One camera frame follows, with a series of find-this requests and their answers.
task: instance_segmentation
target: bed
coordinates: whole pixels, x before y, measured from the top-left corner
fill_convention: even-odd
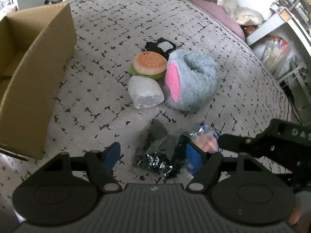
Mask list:
[[[161,177],[132,166],[133,153],[153,118],[171,132],[192,129],[204,120],[221,134],[242,136],[262,132],[272,118],[289,119],[285,94],[246,43],[187,0],[70,2],[77,45],[60,83],[45,157],[23,162],[0,155],[0,192],[8,207],[13,190],[56,154],[65,151],[81,156],[114,141],[121,144],[121,157],[112,174],[123,186],[161,183]],[[218,62],[219,89],[206,109],[189,114],[165,103],[151,109],[133,107],[127,93],[131,61],[147,41],[160,37],[178,48],[203,51]],[[259,161],[272,171],[283,170],[268,159]],[[77,176],[85,178],[86,174]],[[177,177],[169,182],[182,181]]]

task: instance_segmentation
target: plastic bag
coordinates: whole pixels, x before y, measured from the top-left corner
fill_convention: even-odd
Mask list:
[[[237,8],[234,15],[234,21],[239,25],[260,25],[263,22],[263,16],[250,8]]]
[[[271,38],[266,41],[266,47],[262,54],[262,62],[268,71],[278,78],[282,67],[286,63],[286,60],[293,49],[294,42],[291,41],[288,44],[284,44],[284,41]]]
[[[212,137],[215,141],[210,139],[202,143],[203,136]],[[219,133],[203,122],[195,131],[169,134],[159,120],[153,120],[143,147],[139,148],[134,155],[133,165],[162,175],[166,180],[175,177],[188,161],[189,173],[193,173],[194,170],[191,168],[196,164],[189,161],[186,154],[189,142],[197,143],[198,146],[203,145],[201,148],[203,151],[210,146],[209,150],[221,152],[216,141],[219,136]]]
[[[166,180],[176,176],[186,162],[184,134],[169,134],[159,120],[153,120],[142,148],[136,150],[133,165],[162,175]]]
[[[189,137],[191,137],[192,142],[204,152],[222,152],[222,149],[218,147],[217,143],[220,134],[204,122],[200,123],[196,132],[189,134]],[[190,144],[186,146],[186,157],[185,170],[188,177],[192,179],[203,167],[203,162],[201,155]]]

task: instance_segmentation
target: pink pillow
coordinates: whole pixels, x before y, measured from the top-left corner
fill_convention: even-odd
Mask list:
[[[202,10],[209,13],[212,17],[216,18],[218,21],[222,22],[226,27],[233,31],[245,42],[245,35],[239,24],[237,24],[229,15],[226,14],[226,11],[222,6],[219,6],[213,2],[207,2],[203,0],[188,0],[201,8]]]

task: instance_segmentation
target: hamburger plush toy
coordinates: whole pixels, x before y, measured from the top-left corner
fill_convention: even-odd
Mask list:
[[[138,75],[153,80],[160,80],[165,76],[167,60],[153,51],[138,53],[130,68],[131,75]]]

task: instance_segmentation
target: box flap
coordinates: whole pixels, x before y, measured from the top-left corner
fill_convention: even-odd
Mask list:
[[[77,36],[70,6],[60,7],[24,55],[0,105],[0,144],[20,155],[43,157],[54,98],[74,53]]]
[[[2,75],[6,67],[10,64],[16,52],[17,50],[7,24],[7,17],[4,17],[0,21],[0,75]]]
[[[66,6],[65,3],[45,5],[7,15],[14,44],[19,51],[26,51],[39,33]]]

